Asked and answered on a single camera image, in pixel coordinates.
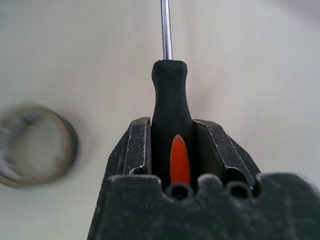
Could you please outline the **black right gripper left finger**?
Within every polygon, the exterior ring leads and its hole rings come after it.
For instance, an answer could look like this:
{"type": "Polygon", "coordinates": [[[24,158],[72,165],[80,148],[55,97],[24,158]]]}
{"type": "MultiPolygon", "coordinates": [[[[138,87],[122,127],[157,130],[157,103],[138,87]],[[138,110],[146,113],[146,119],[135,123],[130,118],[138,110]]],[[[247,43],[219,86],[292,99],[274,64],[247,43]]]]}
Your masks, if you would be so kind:
{"type": "Polygon", "coordinates": [[[151,174],[151,121],[149,117],[133,120],[107,162],[107,175],[151,174]]]}

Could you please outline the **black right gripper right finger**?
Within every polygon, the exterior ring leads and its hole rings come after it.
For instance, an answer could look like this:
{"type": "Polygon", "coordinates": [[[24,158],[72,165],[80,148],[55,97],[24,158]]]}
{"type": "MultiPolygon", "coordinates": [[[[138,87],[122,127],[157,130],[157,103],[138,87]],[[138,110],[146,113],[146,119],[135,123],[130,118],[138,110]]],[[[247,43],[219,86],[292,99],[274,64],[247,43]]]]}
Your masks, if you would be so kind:
{"type": "Polygon", "coordinates": [[[205,174],[218,177],[223,186],[243,183],[250,190],[261,172],[253,158],[233,140],[221,125],[194,119],[191,154],[191,187],[197,191],[198,178],[205,174]]]}

